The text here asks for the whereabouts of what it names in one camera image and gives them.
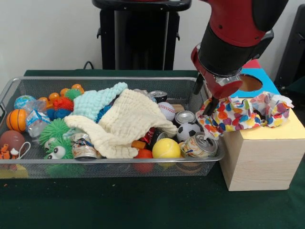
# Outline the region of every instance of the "can lid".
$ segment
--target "can lid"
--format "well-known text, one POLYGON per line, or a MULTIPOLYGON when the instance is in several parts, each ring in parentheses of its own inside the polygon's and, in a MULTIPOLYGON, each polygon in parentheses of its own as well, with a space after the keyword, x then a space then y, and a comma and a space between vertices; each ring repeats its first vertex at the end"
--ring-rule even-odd
POLYGON ((199 132, 195 134, 195 140, 197 145, 205 152, 207 153, 216 153, 218 149, 218 144, 215 140, 207 138, 204 139, 205 134, 204 132, 199 132))
POLYGON ((166 134, 165 132, 161 132, 161 133, 159 134, 159 136, 157 137, 157 141, 159 141, 159 140, 162 139, 162 138, 167 138, 167 134, 166 134))
POLYGON ((152 92, 149 92, 149 94, 152 95, 153 97, 167 96, 167 93, 163 92, 163 91, 152 91, 152 92))
POLYGON ((180 111, 176 114, 176 121, 179 123, 189 123, 189 122, 195 122, 196 117, 193 112, 190 111, 180 111))

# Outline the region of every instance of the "white wall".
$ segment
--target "white wall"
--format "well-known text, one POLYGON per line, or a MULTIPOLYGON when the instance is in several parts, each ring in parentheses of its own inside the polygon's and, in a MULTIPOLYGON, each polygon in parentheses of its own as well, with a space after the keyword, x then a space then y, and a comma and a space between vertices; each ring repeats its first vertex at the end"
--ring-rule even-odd
MULTIPOLYGON (((275 39, 260 59, 272 78, 302 3, 289 1, 274 28, 275 39)), ((180 12, 175 69, 194 69, 191 51, 201 41, 210 14, 210 6, 198 0, 180 12)), ((0 0, 0 90, 27 69, 77 69, 87 60, 101 68, 99 26, 99 9, 91 0, 0 0)))
POLYGON ((102 67, 90 0, 0 0, 0 89, 27 69, 102 67))

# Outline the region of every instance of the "green table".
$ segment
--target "green table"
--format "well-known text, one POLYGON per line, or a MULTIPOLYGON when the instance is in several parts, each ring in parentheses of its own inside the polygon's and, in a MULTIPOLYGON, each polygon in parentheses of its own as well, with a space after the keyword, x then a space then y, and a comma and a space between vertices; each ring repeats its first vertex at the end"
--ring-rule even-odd
MULTIPOLYGON (((196 72, 27 71, 26 75, 187 75, 196 72)), ((0 180, 0 229, 305 228, 305 161, 289 190, 228 192, 206 177, 0 180)))

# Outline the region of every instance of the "green fuzzy toy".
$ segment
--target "green fuzzy toy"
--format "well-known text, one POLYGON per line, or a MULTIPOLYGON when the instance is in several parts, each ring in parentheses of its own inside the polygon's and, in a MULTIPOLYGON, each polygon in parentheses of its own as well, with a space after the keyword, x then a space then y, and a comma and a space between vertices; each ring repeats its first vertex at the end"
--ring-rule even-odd
POLYGON ((73 159, 71 140, 57 138, 51 142, 45 159, 73 159))
POLYGON ((80 96, 81 92, 77 89, 70 89, 66 92, 65 97, 67 97, 70 100, 74 100, 76 97, 80 96))
POLYGON ((68 132, 68 130, 69 128, 64 120, 60 118, 55 119, 44 128, 40 135, 39 142, 42 146, 45 146, 46 142, 48 142, 51 138, 62 138, 62 135, 68 132))
MULTIPOLYGON (((51 142, 45 159, 73 159, 72 145, 69 139, 58 138, 51 142)), ((73 178, 81 176, 85 171, 83 165, 54 164, 48 165, 46 172, 51 178, 73 178)))
POLYGON ((48 166, 46 172, 51 178, 76 178, 85 172, 85 168, 79 164, 56 164, 48 166))

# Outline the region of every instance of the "baseball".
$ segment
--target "baseball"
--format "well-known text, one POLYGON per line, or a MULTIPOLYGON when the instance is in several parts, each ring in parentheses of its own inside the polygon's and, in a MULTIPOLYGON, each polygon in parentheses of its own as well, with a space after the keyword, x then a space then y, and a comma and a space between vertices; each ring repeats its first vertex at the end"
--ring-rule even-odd
POLYGON ((165 115, 168 121, 172 121, 175 118, 175 109, 167 102, 158 103, 161 112, 165 115))

